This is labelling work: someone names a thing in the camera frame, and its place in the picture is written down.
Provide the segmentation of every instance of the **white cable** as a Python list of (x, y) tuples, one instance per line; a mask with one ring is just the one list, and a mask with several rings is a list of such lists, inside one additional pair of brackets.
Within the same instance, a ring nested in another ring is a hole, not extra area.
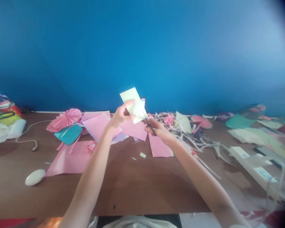
[(35, 144), (36, 144), (36, 146), (32, 149), (32, 151), (35, 151), (35, 150), (37, 149), (37, 146), (38, 146), (36, 140), (28, 140), (28, 141), (19, 142), (18, 139), (19, 139), (22, 135), (24, 135), (25, 133), (27, 133), (27, 132), (29, 131), (29, 129), (31, 128), (31, 126), (33, 126), (33, 125), (35, 125), (35, 124), (38, 124), (38, 123), (51, 122), (51, 121), (52, 121), (52, 120), (45, 120), (45, 121), (33, 123), (32, 125), (30, 125), (30, 126), (28, 127), (28, 129), (27, 129), (25, 132), (23, 132), (20, 136), (18, 136), (18, 138), (16, 138), (16, 142), (17, 142), (17, 143), (26, 143), (26, 142), (34, 141)]

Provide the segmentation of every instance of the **pink paper fan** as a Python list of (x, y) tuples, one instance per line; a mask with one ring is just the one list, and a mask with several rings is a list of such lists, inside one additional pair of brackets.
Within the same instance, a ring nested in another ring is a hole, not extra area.
[(193, 115), (193, 116), (191, 116), (191, 120), (194, 123), (196, 123), (196, 122), (199, 123), (199, 125), (197, 126), (197, 128), (195, 129), (195, 131), (193, 133), (195, 133), (200, 127), (203, 129), (211, 129), (212, 128), (212, 123), (210, 123), (207, 119), (204, 119), (201, 116)]
[(56, 119), (54, 119), (47, 127), (50, 132), (58, 132), (61, 129), (69, 127), (74, 123), (77, 123), (82, 117), (81, 111), (78, 109), (71, 108), (61, 113)]

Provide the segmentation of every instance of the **pink paper sheet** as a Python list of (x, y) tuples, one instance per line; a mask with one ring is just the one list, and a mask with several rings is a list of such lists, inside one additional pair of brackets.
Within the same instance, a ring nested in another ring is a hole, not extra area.
[[(109, 121), (110, 121), (110, 118), (106, 114), (101, 113), (98, 116), (95, 116), (91, 119), (83, 121), (82, 124), (87, 129), (87, 131), (90, 133), (90, 135), (95, 139), (95, 141), (98, 142), (102, 135), (102, 132), (105, 129), (105, 126), (108, 124)], [(117, 128), (114, 131), (113, 138), (121, 131), (122, 131), (121, 128)]]
[(64, 144), (45, 176), (54, 176), (62, 173), (82, 173), (91, 156), (86, 152), (86, 145), (89, 142), (90, 141), (76, 142), (72, 154), (69, 154), (69, 152), (74, 143), (70, 146)]
[(123, 134), (146, 141), (148, 133), (145, 131), (145, 126), (141, 121), (136, 124), (132, 121), (127, 121), (120, 128), (123, 130)]
[(153, 157), (174, 156), (172, 150), (167, 145), (165, 145), (159, 137), (152, 136), (151, 133), (148, 135)]

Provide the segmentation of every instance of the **power strip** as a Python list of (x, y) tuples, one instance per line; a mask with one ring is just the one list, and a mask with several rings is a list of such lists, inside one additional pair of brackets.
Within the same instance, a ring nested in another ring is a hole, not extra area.
[(272, 165), (270, 157), (262, 154), (249, 156), (241, 147), (230, 147), (230, 154), (247, 170), (247, 172), (267, 191), (273, 199), (285, 199), (285, 192), (279, 194), (278, 181), (263, 168)]

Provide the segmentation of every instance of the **table surface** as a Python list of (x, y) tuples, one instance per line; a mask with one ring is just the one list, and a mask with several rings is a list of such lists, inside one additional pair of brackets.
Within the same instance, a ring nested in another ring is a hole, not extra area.
[[(33, 123), (53, 120), (57, 113), (24, 114), (26, 129)], [(37, 140), (38, 149), (31, 152), (34, 142), (16, 143), (14, 139), (0, 143), (0, 219), (46, 218), (63, 216), (66, 212), (81, 174), (61, 174), (45, 177), (35, 186), (24, 184), (26, 177), (37, 169), (47, 170), (57, 155), (60, 141), (45, 130), (49, 122), (38, 123), (19, 140)], [(206, 135), (226, 146), (241, 146), (254, 154), (255, 146), (242, 144), (233, 138), (224, 122), (215, 121)], [(90, 135), (80, 141), (91, 140)], [(209, 212), (209, 208), (191, 184), (176, 157), (153, 158), (147, 140), (134, 143), (129, 137), (111, 145), (104, 181), (93, 214), (98, 216), (128, 214), (171, 214)], [(218, 180), (230, 195), (239, 211), (261, 210), (266, 193), (234, 158), (222, 150), (222, 155), (236, 167), (218, 160), (210, 148), (199, 157), (219, 176)], [(270, 166), (269, 173), (280, 171)], [(243, 188), (240, 183), (248, 183)]]

